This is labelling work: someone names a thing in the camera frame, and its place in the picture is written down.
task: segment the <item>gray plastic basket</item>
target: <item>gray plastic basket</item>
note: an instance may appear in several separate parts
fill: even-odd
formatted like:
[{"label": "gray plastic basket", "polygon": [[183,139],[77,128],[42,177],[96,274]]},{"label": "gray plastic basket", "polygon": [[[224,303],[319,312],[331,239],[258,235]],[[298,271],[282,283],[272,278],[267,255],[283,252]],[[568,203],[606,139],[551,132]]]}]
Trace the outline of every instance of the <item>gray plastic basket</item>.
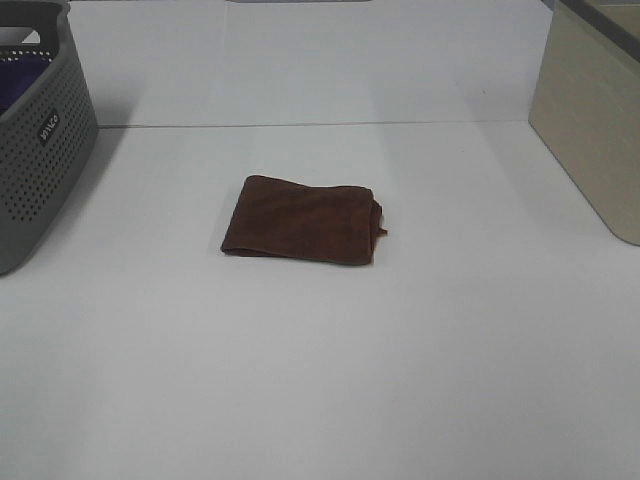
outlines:
[{"label": "gray plastic basket", "polygon": [[0,274],[38,244],[86,163],[97,122],[63,1],[0,1],[0,27],[29,27],[38,45],[0,45],[0,61],[21,54],[51,63],[0,116]]}]

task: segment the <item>gray object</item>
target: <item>gray object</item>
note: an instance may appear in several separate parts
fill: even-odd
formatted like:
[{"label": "gray object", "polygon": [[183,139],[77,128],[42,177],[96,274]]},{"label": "gray object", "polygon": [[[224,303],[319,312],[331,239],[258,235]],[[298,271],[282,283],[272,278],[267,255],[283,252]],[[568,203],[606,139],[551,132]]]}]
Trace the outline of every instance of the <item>gray object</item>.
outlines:
[{"label": "gray object", "polygon": [[0,1],[0,26],[28,27],[39,45],[0,46],[51,64],[0,117],[0,274],[38,244],[80,176],[97,122],[63,1]]}]

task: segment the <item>purple cloth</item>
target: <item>purple cloth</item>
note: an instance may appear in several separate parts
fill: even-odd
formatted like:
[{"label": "purple cloth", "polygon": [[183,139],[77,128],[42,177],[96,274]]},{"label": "purple cloth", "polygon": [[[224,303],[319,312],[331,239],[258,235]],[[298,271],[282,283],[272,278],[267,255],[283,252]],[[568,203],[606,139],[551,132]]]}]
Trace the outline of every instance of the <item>purple cloth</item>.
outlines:
[{"label": "purple cloth", "polygon": [[9,109],[49,66],[49,61],[32,55],[0,62],[0,115]]}]

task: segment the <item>basket label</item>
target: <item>basket label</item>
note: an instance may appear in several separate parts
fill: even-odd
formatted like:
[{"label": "basket label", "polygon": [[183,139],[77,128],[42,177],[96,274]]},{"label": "basket label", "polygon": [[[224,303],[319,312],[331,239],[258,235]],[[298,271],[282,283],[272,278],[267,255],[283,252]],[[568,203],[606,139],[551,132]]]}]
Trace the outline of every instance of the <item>basket label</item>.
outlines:
[{"label": "basket label", "polygon": [[58,125],[60,125],[60,115],[58,115],[58,112],[54,108],[51,110],[51,113],[49,113],[44,123],[40,126],[40,130],[38,130],[38,140],[40,140],[40,144],[43,147],[49,143],[49,140],[53,137]]}]

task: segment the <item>white table surface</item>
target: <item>white table surface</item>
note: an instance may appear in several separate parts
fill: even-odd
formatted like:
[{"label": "white table surface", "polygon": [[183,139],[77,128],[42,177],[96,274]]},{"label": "white table surface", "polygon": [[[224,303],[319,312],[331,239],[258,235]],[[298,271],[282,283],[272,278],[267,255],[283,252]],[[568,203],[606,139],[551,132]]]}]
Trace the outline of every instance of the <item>white table surface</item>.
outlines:
[{"label": "white table surface", "polygon": [[[370,186],[375,264],[225,257],[245,176]],[[0,288],[0,477],[629,480],[640,249],[526,122],[104,130]]]},{"label": "white table surface", "polygon": [[524,120],[534,0],[74,2],[102,125]]}]

